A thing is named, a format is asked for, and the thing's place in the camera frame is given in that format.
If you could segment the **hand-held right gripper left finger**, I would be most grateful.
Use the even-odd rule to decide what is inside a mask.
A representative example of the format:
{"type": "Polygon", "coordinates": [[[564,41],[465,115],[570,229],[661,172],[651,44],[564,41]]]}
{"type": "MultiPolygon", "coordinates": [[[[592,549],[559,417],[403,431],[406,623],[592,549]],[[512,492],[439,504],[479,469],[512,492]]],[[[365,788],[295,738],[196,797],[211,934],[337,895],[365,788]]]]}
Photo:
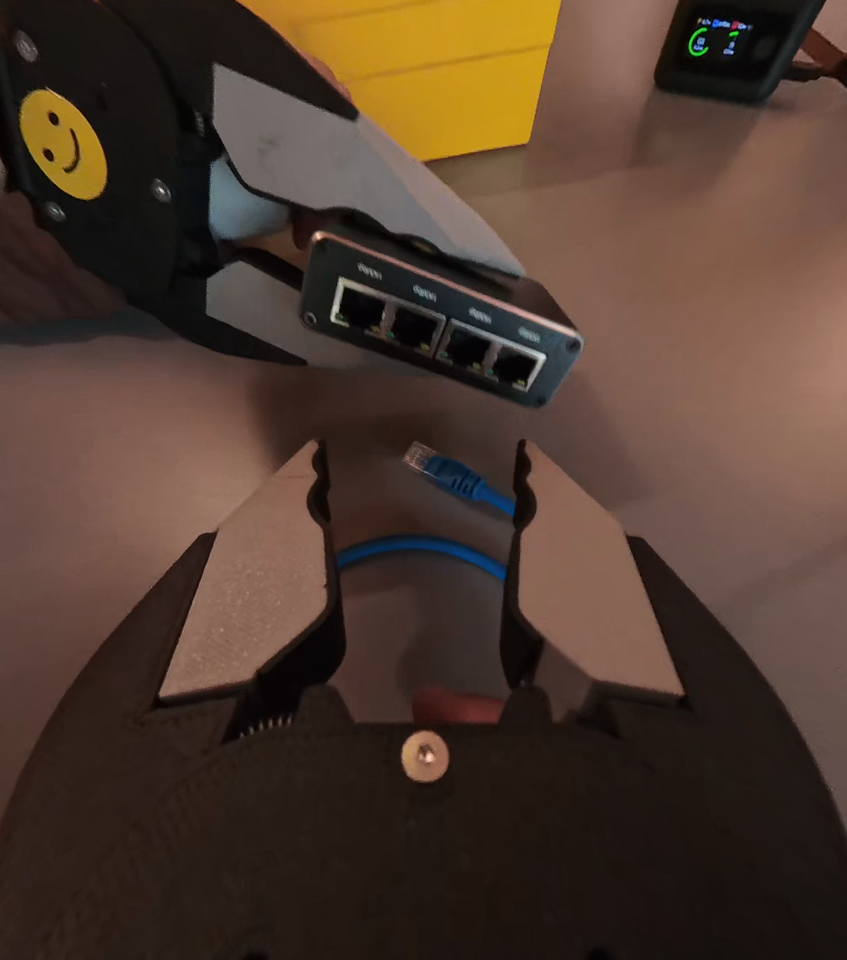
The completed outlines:
{"type": "Polygon", "coordinates": [[[159,702],[245,690],[338,607],[326,447],[307,441],[217,528],[159,702]]]}

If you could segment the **small black display device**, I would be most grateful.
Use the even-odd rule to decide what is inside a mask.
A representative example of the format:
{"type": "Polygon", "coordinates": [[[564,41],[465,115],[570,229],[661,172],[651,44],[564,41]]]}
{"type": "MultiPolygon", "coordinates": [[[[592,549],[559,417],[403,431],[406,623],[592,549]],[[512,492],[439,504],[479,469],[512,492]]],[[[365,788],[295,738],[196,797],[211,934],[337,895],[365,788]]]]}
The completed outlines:
{"type": "Polygon", "coordinates": [[[679,1],[655,86],[742,105],[765,102],[790,70],[824,1],[679,1]]]}

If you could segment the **black network switch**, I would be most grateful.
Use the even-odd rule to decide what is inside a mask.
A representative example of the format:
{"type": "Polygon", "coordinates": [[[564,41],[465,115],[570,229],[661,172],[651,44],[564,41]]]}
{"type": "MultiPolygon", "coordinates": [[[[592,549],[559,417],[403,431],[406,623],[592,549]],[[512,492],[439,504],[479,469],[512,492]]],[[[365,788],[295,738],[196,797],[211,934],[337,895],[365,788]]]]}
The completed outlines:
{"type": "Polygon", "coordinates": [[[534,409],[585,347],[537,281],[344,225],[312,235],[300,292],[311,331],[534,409]]]}

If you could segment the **person's left forearm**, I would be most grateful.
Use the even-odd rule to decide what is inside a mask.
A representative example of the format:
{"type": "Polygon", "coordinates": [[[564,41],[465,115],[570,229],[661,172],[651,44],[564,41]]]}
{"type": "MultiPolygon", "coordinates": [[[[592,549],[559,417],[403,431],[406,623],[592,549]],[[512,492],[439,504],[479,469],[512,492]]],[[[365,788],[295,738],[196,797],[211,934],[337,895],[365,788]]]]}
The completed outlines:
{"type": "Polygon", "coordinates": [[[126,306],[122,294],[70,259],[27,198],[0,196],[0,331],[94,319],[126,306]]]}

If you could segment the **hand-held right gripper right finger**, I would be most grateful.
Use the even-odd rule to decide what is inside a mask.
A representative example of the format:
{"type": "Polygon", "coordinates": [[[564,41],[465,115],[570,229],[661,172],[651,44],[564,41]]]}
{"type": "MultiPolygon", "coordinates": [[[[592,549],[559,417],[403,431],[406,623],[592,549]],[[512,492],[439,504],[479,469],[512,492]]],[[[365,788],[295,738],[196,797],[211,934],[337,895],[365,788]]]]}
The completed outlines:
{"type": "Polygon", "coordinates": [[[610,701],[671,709],[685,696],[619,520],[536,443],[517,445],[500,658],[512,691],[556,722],[610,701]]]}

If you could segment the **yellow plastic bin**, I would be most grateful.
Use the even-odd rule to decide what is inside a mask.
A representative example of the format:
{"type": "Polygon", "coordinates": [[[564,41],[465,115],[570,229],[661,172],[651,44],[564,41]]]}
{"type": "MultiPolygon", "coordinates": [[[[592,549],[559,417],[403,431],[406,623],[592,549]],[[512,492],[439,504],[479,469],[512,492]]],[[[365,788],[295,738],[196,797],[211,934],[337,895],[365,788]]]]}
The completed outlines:
{"type": "Polygon", "coordinates": [[[560,1],[245,1],[417,160],[525,145],[560,1]]]}

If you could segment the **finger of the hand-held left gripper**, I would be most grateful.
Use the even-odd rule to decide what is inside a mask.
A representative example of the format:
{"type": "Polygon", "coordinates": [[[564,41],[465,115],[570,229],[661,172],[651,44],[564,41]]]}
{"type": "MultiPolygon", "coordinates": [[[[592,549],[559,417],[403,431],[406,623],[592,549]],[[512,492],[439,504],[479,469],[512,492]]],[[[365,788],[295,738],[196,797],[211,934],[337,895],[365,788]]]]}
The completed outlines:
{"type": "Polygon", "coordinates": [[[211,347],[220,354],[307,366],[308,332],[300,315],[305,271],[269,249],[231,246],[206,282],[211,347]]]}
{"type": "Polygon", "coordinates": [[[463,198],[360,113],[347,119],[214,64],[212,121],[229,168],[251,193],[313,212],[362,214],[449,258],[526,274],[463,198]]]}

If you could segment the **person's right hand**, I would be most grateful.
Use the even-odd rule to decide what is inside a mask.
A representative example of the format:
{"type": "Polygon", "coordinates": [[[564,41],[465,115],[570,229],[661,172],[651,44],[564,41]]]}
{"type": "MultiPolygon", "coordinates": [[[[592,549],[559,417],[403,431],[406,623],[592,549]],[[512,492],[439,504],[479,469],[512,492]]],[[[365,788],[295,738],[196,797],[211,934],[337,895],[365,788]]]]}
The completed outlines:
{"type": "Polygon", "coordinates": [[[441,725],[495,725],[504,710],[500,699],[457,692],[441,687],[417,690],[411,699],[414,722],[434,728],[441,725]]]}

